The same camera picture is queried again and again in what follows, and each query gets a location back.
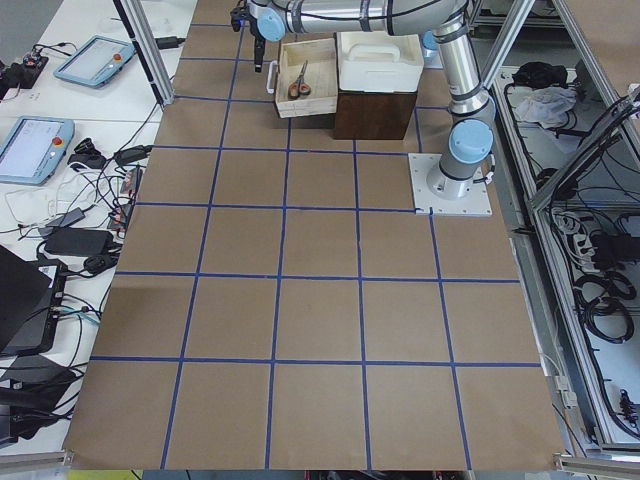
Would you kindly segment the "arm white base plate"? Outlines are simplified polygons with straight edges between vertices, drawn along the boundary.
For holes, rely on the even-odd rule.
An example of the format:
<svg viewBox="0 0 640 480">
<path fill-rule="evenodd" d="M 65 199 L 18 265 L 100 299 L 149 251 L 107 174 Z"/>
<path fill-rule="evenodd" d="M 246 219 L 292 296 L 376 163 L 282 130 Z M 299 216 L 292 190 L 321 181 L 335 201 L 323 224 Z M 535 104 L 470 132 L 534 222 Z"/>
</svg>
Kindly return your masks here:
<svg viewBox="0 0 640 480">
<path fill-rule="evenodd" d="M 414 212 L 417 215 L 490 217 L 488 187 L 482 168 L 466 180 L 452 180 L 440 169 L 440 154 L 408 155 Z"/>
</svg>

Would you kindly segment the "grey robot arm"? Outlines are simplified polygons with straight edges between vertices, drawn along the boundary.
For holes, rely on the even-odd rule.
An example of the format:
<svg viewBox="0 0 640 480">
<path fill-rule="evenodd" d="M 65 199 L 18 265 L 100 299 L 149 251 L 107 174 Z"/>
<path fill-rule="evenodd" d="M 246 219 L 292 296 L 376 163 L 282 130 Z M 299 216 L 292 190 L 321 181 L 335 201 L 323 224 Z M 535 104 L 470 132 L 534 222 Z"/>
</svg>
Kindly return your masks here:
<svg viewBox="0 0 640 480">
<path fill-rule="evenodd" d="M 483 86 L 465 18 L 466 1 L 244 1 L 251 33 L 276 42 L 287 33 L 377 32 L 390 36 L 430 31 L 438 46 L 453 119 L 448 146 L 427 174 L 438 197 L 458 200 L 492 147 L 495 114 Z"/>
</svg>

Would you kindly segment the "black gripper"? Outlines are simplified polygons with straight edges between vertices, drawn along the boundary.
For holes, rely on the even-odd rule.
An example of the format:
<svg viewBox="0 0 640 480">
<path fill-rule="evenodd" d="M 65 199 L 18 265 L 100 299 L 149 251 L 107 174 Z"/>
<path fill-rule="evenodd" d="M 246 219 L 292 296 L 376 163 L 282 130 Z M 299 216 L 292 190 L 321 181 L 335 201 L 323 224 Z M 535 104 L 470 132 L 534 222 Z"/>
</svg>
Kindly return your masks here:
<svg viewBox="0 0 640 480">
<path fill-rule="evenodd" d="M 254 40 L 254 47 L 253 47 L 254 71 L 256 73 L 261 73 L 262 72 L 262 68 L 263 68 L 263 62 L 264 62 L 264 42 L 265 42 L 265 38 L 260 33 L 260 30 L 259 30 L 258 23 L 257 23 L 256 19 L 249 19 L 248 22 L 249 22 L 250 33 L 255 39 Z"/>
</svg>

